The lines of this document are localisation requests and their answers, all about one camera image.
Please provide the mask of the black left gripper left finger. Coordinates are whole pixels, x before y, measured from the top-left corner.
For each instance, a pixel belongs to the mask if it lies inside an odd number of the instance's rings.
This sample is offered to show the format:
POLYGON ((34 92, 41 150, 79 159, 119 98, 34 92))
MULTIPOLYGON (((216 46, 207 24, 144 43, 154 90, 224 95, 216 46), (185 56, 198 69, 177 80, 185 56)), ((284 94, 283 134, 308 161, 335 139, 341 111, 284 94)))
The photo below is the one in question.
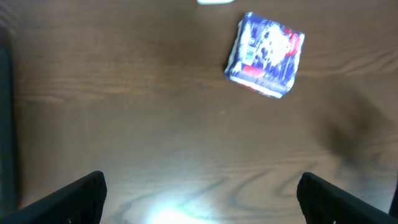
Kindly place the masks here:
POLYGON ((97 170, 1 218, 1 224, 99 224, 106 195, 104 174, 97 170))

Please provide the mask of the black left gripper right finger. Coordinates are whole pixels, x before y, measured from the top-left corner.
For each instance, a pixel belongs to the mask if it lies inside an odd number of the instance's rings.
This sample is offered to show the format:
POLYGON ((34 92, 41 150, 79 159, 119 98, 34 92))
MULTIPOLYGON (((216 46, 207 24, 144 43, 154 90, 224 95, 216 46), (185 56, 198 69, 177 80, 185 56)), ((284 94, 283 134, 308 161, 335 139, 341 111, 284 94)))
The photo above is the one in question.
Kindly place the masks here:
POLYGON ((385 213, 319 176, 305 172, 297 199, 307 224, 397 224, 397 193, 385 213))

